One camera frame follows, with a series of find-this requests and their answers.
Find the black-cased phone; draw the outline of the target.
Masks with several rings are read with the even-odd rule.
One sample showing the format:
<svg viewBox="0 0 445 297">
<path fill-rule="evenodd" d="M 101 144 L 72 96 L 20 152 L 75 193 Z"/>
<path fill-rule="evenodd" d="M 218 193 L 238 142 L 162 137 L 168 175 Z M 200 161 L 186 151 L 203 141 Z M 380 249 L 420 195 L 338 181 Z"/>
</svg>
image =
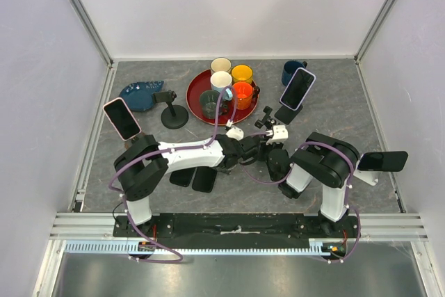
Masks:
<svg viewBox="0 0 445 297">
<path fill-rule="evenodd" d="M 360 171 L 400 172 L 408 159 L 406 151 L 367 152 L 362 155 L 357 169 Z"/>
</svg>

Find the black phone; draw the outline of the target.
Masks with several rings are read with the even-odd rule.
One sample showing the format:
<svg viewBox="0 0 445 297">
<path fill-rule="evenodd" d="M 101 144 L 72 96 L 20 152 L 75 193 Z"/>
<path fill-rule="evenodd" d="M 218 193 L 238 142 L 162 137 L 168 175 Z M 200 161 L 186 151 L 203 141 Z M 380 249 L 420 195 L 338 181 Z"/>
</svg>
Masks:
<svg viewBox="0 0 445 297">
<path fill-rule="evenodd" d="M 186 188 L 190 185 L 194 173 L 195 173 L 194 168 L 177 170 L 170 174 L 169 181 L 171 184 Z"/>
<path fill-rule="evenodd" d="M 210 167 L 199 167 L 195 172 L 192 189 L 201 193 L 210 193 L 218 172 Z"/>
</svg>

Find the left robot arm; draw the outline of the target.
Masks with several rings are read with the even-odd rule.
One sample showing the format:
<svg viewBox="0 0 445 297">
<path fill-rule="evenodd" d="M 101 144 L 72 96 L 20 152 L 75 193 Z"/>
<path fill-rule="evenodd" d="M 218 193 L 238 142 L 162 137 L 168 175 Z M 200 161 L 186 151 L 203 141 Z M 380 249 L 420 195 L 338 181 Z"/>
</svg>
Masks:
<svg viewBox="0 0 445 297">
<path fill-rule="evenodd" d="M 128 227 L 136 236 L 152 231 L 149 196 L 165 174 L 195 168 L 214 168 L 228 172 L 240 161 L 247 161 L 259 151 L 259 139 L 241 140 L 224 134 L 215 139 L 192 143 L 157 142 L 152 135 L 137 140 L 114 161 L 118 179 L 131 216 Z"/>
</svg>

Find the pink-cased phone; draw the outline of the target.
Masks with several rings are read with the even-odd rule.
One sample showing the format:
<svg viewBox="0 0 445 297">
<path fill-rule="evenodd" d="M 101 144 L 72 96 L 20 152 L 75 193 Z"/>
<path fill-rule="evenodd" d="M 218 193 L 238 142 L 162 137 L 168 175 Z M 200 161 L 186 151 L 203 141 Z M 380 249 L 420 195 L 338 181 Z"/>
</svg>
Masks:
<svg viewBox="0 0 445 297">
<path fill-rule="evenodd" d="M 102 108 L 123 141 L 128 141 L 142 132 L 133 113 L 121 97 L 111 100 Z"/>
</svg>

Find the lilac-cased phone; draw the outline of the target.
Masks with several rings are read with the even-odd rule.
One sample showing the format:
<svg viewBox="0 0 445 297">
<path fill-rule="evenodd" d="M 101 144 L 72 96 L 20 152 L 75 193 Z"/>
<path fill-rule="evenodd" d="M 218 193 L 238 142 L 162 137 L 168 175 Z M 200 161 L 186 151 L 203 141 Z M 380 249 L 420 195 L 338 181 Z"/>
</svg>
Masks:
<svg viewBox="0 0 445 297">
<path fill-rule="evenodd" d="M 303 67 L 298 68 L 280 97 L 281 105 L 293 111 L 299 109 L 315 80 L 314 74 Z"/>
</svg>

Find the black round-base phone stand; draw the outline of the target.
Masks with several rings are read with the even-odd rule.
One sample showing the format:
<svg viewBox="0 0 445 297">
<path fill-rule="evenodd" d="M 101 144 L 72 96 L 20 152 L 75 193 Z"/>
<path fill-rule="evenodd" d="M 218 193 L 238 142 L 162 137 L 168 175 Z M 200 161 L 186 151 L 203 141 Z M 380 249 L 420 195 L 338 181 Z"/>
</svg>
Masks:
<svg viewBox="0 0 445 297">
<path fill-rule="evenodd" d="M 168 129 L 180 129 L 188 122 L 188 111 L 183 106 L 173 104 L 176 98 L 177 94 L 172 90 L 152 94 L 154 104 L 167 104 L 161 114 L 161 123 Z"/>
</svg>

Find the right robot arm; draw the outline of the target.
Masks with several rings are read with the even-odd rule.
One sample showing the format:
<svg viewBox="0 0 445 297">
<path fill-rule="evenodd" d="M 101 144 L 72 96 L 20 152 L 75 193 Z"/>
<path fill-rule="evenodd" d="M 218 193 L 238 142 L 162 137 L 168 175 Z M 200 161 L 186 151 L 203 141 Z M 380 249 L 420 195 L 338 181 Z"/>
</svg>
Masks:
<svg viewBox="0 0 445 297">
<path fill-rule="evenodd" d="M 272 181 L 288 198 L 298 198 L 316 180 L 323 194 L 318 228 L 328 237 L 343 229 L 348 212 L 347 187 L 359 163 L 358 150 L 345 141 L 313 132 L 293 153 L 278 147 L 270 150 L 265 162 Z"/>
</svg>

